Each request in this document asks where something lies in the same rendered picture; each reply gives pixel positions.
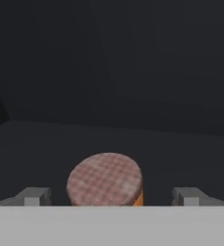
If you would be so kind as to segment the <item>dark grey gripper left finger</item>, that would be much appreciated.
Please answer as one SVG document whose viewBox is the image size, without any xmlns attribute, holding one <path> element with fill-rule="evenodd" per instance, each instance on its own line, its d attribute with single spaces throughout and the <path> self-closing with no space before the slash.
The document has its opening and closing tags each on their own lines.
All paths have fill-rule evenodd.
<svg viewBox="0 0 224 246">
<path fill-rule="evenodd" d="M 14 197 L 0 201 L 0 206 L 50 206 L 50 187 L 26 187 Z"/>
</svg>

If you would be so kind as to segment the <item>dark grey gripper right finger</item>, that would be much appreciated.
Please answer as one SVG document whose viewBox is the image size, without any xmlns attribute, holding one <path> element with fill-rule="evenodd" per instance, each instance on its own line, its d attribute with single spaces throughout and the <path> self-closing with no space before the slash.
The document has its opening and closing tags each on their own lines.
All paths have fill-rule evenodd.
<svg viewBox="0 0 224 246">
<path fill-rule="evenodd" d="M 220 207 L 224 201 L 212 198 L 197 187 L 174 187 L 172 189 L 173 206 Z"/>
</svg>

